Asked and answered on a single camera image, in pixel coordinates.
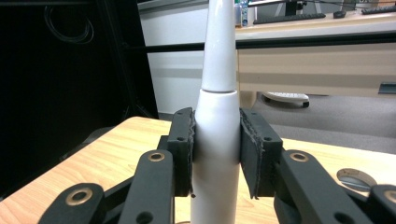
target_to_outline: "white desk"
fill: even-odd
[[[335,20],[290,21],[236,29],[236,40],[374,34],[396,31],[396,13],[348,12]],[[382,82],[396,82],[396,43],[238,50],[241,105],[252,106],[255,91],[384,96]]]

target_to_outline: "grey floor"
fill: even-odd
[[[261,96],[252,109],[280,137],[396,154],[396,98],[309,95],[310,106],[302,108]]]

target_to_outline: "keyboard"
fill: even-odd
[[[371,14],[386,13],[386,12],[396,12],[396,6],[370,7],[361,10],[361,14],[363,15],[371,15]]]
[[[282,22],[282,21],[305,21],[305,20],[321,19],[325,17],[326,15],[323,13],[299,14],[299,15],[285,16],[285,17],[268,17],[268,18],[261,18],[259,20],[255,20],[253,24],[257,25],[257,24]]]

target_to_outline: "white cylindrical object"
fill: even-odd
[[[237,92],[201,90],[195,121],[191,223],[234,223],[240,148]]]
[[[202,89],[234,91],[235,25],[232,0],[211,0],[207,15]]]

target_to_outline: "wooden table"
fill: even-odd
[[[117,128],[49,170],[0,203],[0,223],[37,223],[64,189],[91,182],[107,190],[134,174],[140,155],[155,149],[170,122],[131,118]],[[284,140],[285,149],[313,154],[336,179],[342,168],[355,168],[371,175],[378,184],[396,185],[396,155],[345,147]],[[250,200],[240,173],[236,223],[277,223],[273,198]],[[190,198],[176,199],[176,222],[190,220]]]

